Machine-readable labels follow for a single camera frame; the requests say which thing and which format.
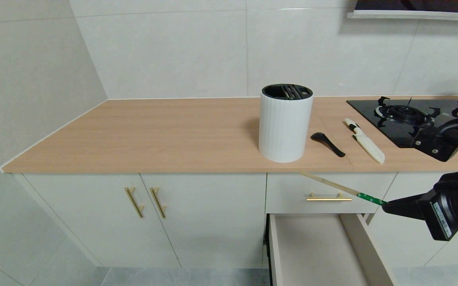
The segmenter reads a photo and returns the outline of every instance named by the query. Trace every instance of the range hood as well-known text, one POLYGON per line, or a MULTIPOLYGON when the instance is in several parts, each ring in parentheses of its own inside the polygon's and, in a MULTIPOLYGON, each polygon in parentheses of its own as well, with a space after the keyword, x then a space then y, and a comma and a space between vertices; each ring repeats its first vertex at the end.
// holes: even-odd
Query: range hood
POLYGON ((358 0, 347 17, 458 21, 458 0, 358 0))

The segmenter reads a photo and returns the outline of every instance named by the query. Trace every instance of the white label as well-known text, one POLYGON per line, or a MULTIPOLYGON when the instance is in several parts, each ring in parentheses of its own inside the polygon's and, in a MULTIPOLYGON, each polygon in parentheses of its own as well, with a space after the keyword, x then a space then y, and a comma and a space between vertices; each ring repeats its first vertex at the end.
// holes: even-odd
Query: white label
POLYGON ((448 223, 446 222, 445 216, 443 215, 443 212, 441 211, 441 208, 439 207, 438 203, 434 203, 434 210, 436 210, 436 215, 438 216, 438 219, 441 222, 441 225, 443 226, 443 229, 445 230, 446 236, 447 237, 451 237, 450 227, 448 226, 448 223))

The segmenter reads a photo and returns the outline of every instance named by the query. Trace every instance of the green tape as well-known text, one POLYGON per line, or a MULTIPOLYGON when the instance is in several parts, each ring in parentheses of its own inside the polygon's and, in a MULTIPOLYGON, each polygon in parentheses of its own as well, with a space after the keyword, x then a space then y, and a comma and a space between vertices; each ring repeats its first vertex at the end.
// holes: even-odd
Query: green tape
POLYGON ((387 203, 386 201, 383 201, 381 199, 377 199, 375 197, 372 197, 372 196, 370 196, 368 194, 364 194, 364 193, 359 193, 357 195, 357 197, 360 197, 360 198, 362 198, 362 199, 364 199, 366 201, 370 201, 371 203, 375 203, 376 205, 380 205, 380 206, 382 206, 385 203, 387 203))

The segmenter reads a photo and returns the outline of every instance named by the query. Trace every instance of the black spoon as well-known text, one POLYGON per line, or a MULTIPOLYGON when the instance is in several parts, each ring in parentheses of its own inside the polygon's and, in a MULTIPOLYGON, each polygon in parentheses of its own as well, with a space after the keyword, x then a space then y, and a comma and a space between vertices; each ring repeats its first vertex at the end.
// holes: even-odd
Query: black spoon
POLYGON ((326 135, 323 132, 316 132, 312 134, 311 139, 314 141, 326 143, 338 157, 345 156, 345 153, 338 149, 335 145, 333 145, 333 143, 331 143, 331 141, 326 137, 326 135))

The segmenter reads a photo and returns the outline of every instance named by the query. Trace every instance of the wooden countertop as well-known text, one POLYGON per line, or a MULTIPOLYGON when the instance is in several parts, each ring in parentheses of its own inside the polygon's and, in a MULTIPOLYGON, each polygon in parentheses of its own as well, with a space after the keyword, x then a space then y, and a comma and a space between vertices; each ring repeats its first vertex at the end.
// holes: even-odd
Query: wooden countertop
POLYGON ((343 158, 310 139, 303 157, 293 163, 274 163, 262 157, 258 150, 259 98, 109 100, 40 141, 2 170, 22 173, 458 170, 458 154, 443 163, 414 149, 400 149, 345 102, 378 98, 314 99, 309 135, 324 132, 347 154, 343 158), (383 165, 373 161, 351 137, 353 132, 343 123, 346 117, 358 123, 385 153, 383 165))

